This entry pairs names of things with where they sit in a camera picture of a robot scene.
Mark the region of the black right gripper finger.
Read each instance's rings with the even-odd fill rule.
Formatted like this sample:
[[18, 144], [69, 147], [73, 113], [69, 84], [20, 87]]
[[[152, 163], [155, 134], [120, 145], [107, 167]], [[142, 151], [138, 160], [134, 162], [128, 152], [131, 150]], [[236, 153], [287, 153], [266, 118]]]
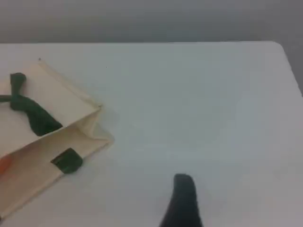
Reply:
[[161, 227], [202, 227], [196, 186], [187, 174], [175, 174], [173, 192]]

